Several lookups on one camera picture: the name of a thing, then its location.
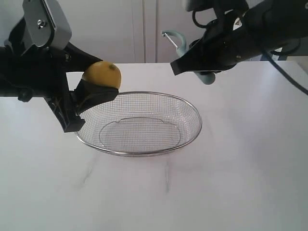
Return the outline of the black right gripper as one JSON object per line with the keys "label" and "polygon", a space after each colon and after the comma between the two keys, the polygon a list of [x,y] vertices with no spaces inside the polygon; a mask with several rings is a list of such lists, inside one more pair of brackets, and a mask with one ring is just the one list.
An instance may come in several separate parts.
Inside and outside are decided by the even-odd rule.
{"label": "black right gripper", "polygon": [[265,51],[264,9],[215,9],[202,39],[170,63],[174,75],[221,72]]}

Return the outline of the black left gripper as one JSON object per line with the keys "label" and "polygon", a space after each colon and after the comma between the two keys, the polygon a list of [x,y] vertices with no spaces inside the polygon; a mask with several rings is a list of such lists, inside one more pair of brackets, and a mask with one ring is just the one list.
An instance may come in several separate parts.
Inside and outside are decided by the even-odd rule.
{"label": "black left gripper", "polygon": [[26,24],[17,23],[0,49],[0,95],[16,97],[24,103],[44,98],[64,132],[79,131],[84,119],[79,114],[102,103],[113,101],[119,91],[81,79],[70,91],[66,72],[84,72],[92,64],[103,61],[72,43],[63,49],[26,50]]}

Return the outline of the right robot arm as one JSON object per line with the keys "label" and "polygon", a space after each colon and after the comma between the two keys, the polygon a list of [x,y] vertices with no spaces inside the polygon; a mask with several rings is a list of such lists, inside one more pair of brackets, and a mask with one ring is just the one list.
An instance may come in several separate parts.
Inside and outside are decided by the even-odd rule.
{"label": "right robot arm", "polygon": [[180,58],[171,62],[175,75],[220,72],[262,51],[272,51],[308,35],[306,0],[264,0],[250,8],[244,0],[194,0],[189,11],[213,9],[216,19]]}

